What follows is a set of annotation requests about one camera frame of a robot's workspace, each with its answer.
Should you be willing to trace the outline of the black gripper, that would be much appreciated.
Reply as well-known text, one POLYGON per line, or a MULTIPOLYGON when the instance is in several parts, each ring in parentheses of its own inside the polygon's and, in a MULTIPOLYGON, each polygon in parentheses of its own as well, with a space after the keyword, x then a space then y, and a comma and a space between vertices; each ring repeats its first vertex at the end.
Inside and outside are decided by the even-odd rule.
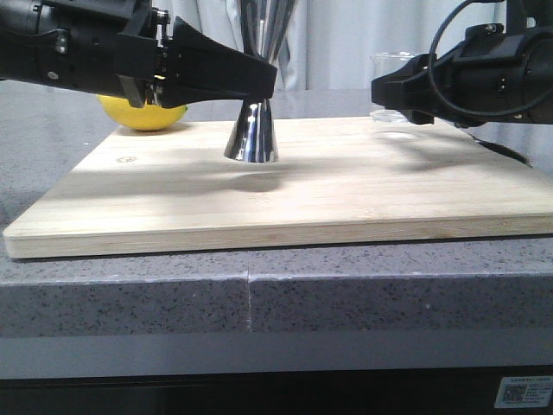
POLYGON ((372 102, 415 125, 449 120, 452 112, 485 122, 552 122, 552 3, 509 1, 505 22, 470 27, 464 40, 435 62, 428 54, 372 81, 372 102))
POLYGON ((1 78, 154 100, 169 13, 150 1, 3 1, 1 78))

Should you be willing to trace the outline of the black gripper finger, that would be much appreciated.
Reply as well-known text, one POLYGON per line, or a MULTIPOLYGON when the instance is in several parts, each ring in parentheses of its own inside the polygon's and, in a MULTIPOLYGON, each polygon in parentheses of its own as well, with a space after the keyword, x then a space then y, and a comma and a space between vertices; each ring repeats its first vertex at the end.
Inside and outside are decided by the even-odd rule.
POLYGON ((272 97, 277 69, 266 60, 228 48, 175 19, 162 82, 162 107, 201 101, 272 97))

